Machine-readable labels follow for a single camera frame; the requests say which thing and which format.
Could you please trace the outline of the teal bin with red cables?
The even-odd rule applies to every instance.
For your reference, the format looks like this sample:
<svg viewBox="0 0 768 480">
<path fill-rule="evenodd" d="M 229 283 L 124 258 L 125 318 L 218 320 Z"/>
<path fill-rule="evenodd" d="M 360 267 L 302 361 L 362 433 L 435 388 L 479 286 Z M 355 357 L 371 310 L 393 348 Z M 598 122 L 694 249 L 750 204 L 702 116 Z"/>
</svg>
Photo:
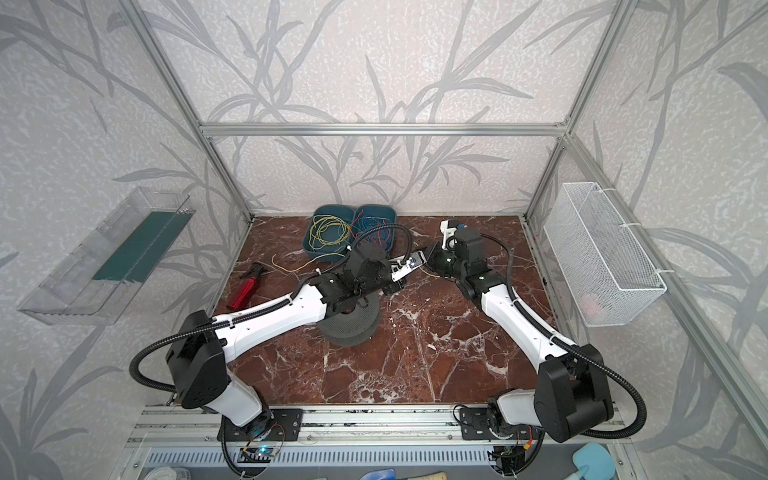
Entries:
<svg viewBox="0 0 768 480">
<path fill-rule="evenodd" d="M 397 214 L 392 207 L 379 204 L 367 204 L 362 205 L 355 210 L 350 228 L 353 238 L 356 239 L 360 234 L 374 227 L 396 222 Z M 394 231 L 381 230 L 374 232 L 371 236 L 366 237 L 365 241 L 373 242 L 389 251 L 394 243 Z"/>
</svg>

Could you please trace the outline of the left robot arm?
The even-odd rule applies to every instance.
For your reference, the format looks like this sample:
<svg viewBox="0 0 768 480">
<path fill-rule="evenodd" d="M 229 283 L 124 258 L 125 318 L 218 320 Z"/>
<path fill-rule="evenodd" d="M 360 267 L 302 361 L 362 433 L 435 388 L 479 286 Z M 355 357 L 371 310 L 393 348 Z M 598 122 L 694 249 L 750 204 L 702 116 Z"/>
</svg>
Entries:
<svg viewBox="0 0 768 480">
<path fill-rule="evenodd" d="M 220 414 L 249 439 L 263 436 L 273 416 L 258 392 L 229 370 L 229 363 L 285 332 L 351 313 L 360 299 L 401 290 L 407 276 L 426 262 L 422 250 L 391 259 L 377 245 L 364 243 L 307 277 L 290 294 L 230 314 L 191 314 L 178 333 L 134 356 L 130 376 L 145 387 L 176 394 L 185 409 Z"/>
</svg>

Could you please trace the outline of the dark grey foam spool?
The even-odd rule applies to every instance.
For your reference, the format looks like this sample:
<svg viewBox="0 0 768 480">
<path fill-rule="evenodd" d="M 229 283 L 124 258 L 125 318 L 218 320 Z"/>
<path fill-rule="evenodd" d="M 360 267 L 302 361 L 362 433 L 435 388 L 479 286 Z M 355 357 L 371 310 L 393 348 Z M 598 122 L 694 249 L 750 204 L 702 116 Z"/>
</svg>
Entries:
<svg viewBox="0 0 768 480">
<path fill-rule="evenodd" d="M 380 323 L 380 298 L 377 293 L 358 300 L 355 309 L 317 323 L 324 338 L 340 347 L 351 347 L 369 340 Z"/>
</svg>

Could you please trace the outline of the teal bin with yellow cables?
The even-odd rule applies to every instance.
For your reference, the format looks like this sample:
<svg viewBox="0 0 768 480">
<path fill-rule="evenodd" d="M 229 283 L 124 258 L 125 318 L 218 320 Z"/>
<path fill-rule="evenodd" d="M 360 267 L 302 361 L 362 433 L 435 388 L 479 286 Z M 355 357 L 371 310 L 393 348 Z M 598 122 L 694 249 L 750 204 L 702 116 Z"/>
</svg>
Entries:
<svg viewBox="0 0 768 480">
<path fill-rule="evenodd" d="M 344 254 L 347 246 L 354 241 L 350 228 L 354 212 L 355 209 L 347 205 L 318 207 L 302 241 L 304 252 L 311 259 Z"/>
</svg>

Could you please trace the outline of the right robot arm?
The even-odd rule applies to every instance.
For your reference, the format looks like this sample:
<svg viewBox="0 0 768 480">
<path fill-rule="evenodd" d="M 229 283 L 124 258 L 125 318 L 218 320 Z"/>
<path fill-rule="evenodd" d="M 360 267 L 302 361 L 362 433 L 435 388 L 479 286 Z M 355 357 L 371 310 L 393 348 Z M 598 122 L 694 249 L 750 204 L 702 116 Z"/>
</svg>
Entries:
<svg viewBox="0 0 768 480">
<path fill-rule="evenodd" d="M 557 442 L 584 435 L 622 439 L 639 433 L 648 418 L 640 392 L 603 362 L 592 345 L 578 345 L 544 321 L 511 285 L 509 274 L 492 269 L 485 254 L 488 236 L 456 220 L 440 225 L 442 240 L 428 250 L 428 266 L 452 279 L 462 295 L 494 320 L 515 341 L 537 373 L 532 390 L 513 389 L 496 396 L 489 406 L 501 425 L 529 425 Z M 634 419 L 618 430 L 601 424 L 614 415 L 609 385 L 630 395 Z"/>
</svg>

